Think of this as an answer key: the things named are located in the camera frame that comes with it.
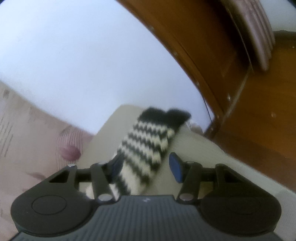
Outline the black white striped knit garment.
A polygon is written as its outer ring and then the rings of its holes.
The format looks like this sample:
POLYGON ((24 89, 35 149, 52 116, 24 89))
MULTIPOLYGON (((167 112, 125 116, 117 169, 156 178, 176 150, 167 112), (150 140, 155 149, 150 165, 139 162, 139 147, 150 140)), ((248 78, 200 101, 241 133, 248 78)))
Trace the black white striped knit garment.
POLYGON ((100 165, 116 200, 145 192, 173 138, 190 117, 189 112, 179 109, 147 108, 140 114, 112 159, 100 165))

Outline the pink floral curtain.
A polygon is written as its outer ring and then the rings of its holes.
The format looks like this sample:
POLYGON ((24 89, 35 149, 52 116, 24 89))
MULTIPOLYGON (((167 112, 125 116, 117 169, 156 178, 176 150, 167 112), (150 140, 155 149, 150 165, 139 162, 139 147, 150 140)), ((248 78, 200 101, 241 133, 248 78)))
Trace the pink floral curtain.
POLYGON ((76 163, 93 135, 65 123, 1 83, 1 240, 17 230, 11 204, 69 163, 76 163))

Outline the beige fabric cushion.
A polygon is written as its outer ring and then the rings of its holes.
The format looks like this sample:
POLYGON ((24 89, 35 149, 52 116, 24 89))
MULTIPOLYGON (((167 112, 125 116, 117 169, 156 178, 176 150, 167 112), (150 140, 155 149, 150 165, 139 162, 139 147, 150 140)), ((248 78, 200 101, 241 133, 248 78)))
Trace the beige fabric cushion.
MULTIPOLYGON (((132 128, 143 108, 122 105, 114 111, 84 149, 78 161, 79 168, 88 168, 94 163, 105 163, 116 153, 122 139, 132 128)), ((203 167, 213 168, 225 164, 272 194, 281 205, 281 217, 275 233, 282 240, 295 240, 295 193, 268 178, 243 162, 224 153, 207 138, 182 126, 173 138, 168 152, 175 152, 184 161, 194 161, 203 167)))

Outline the brown ridged wooden furniture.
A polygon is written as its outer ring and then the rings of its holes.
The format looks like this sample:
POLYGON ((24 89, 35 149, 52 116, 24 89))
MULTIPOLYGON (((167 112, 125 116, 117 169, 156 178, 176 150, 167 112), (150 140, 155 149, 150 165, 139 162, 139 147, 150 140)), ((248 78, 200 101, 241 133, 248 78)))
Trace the brown ridged wooden furniture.
POLYGON ((222 1, 243 41, 252 64, 269 69, 275 36, 260 1, 222 1))

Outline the brown wooden door frame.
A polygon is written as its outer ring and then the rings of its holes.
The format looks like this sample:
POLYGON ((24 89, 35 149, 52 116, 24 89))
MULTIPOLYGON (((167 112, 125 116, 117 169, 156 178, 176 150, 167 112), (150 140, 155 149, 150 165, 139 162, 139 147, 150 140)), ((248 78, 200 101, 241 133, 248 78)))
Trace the brown wooden door frame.
POLYGON ((252 64, 222 1, 121 1, 169 50, 214 113, 206 136, 295 189, 295 34, 252 64))

